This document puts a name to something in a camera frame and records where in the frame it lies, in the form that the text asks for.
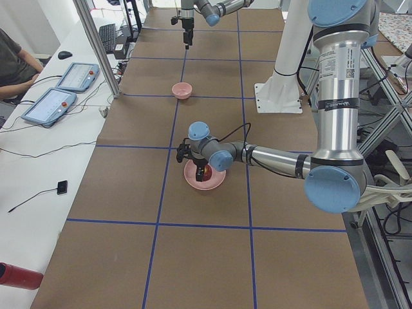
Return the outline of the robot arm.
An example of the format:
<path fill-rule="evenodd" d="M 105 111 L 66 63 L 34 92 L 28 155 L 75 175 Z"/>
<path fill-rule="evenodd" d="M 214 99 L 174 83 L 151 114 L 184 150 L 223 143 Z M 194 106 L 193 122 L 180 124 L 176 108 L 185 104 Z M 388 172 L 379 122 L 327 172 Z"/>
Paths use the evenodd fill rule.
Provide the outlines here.
<path fill-rule="evenodd" d="M 232 0 L 221 1 L 215 5 L 211 5 L 207 0 L 198 1 L 181 1 L 181 9 L 178 10 L 177 16 L 171 18 L 171 24 L 174 25 L 178 21 L 182 22 L 183 43 L 185 49 L 188 50 L 192 46 L 194 35 L 194 7 L 196 6 L 200 14 L 204 17 L 209 26 L 215 26 L 219 23 L 223 16 L 234 13 L 242 8 L 249 7 L 253 1 L 250 0 Z"/>
<path fill-rule="evenodd" d="M 361 50 L 377 39 L 379 1 L 292 1 L 272 76 L 256 84 L 260 113 L 298 113 L 297 77 L 310 43 L 319 50 L 317 149 L 295 154 L 241 142 L 223 143 L 204 122 L 190 125 L 177 159 L 204 168 L 227 170 L 234 162 L 304 180 L 304 191 L 318 209 L 359 211 L 367 186 L 364 158 L 357 148 Z"/>

